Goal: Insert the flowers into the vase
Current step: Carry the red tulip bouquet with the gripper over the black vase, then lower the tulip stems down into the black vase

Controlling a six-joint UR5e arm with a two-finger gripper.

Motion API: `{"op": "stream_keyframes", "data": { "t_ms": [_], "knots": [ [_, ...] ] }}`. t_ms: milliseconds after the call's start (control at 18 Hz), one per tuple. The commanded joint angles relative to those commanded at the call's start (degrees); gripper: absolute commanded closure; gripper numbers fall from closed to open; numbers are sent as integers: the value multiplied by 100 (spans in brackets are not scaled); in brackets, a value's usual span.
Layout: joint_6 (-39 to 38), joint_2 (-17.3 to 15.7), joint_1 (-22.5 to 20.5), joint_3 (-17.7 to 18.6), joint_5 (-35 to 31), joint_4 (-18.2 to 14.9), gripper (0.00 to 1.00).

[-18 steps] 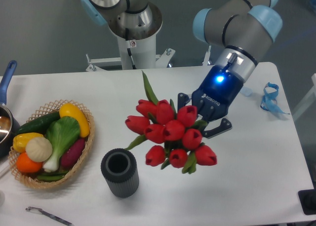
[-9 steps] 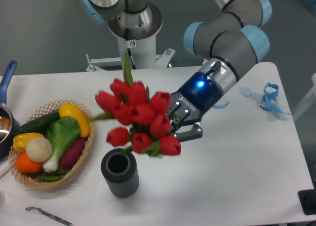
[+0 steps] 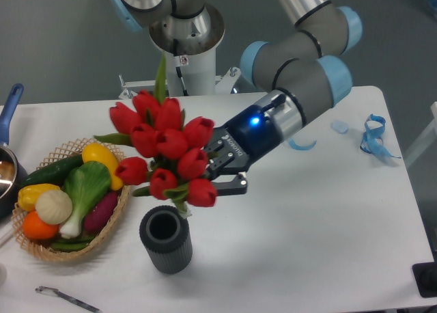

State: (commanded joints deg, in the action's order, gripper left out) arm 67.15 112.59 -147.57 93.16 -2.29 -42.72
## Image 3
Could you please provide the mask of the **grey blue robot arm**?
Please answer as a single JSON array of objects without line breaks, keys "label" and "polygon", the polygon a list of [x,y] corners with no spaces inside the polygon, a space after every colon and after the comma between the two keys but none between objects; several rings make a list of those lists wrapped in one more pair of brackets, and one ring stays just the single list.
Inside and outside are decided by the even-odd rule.
[{"label": "grey blue robot arm", "polygon": [[[171,96],[214,94],[221,13],[206,0],[110,0],[132,31],[147,29],[165,56]],[[345,98],[352,77],[340,55],[361,38],[357,13],[330,0],[279,0],[296,33],[278,44],[254,42],[240,59],[241,75],[265,91],[214,130],[207,169],[219,195],[246,192],[249,167]],[[229,182],[217,182],[230,175]]]}]

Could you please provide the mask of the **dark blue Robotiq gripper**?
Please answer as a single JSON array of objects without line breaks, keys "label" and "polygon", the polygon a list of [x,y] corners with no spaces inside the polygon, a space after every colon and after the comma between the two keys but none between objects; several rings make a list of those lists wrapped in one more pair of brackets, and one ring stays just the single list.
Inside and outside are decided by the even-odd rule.
[{"label": "dark blue Robotiq gripper", "polygon": [[[203,151],[210,159],[208,178],[218,196],[244,195],[248,189],[246,171],[281,143],[283,137],[268,115],[272,109],[273,104],[251,105],[213,129]],[[234,174],[230,181],[214,181],[215,177]]]}]

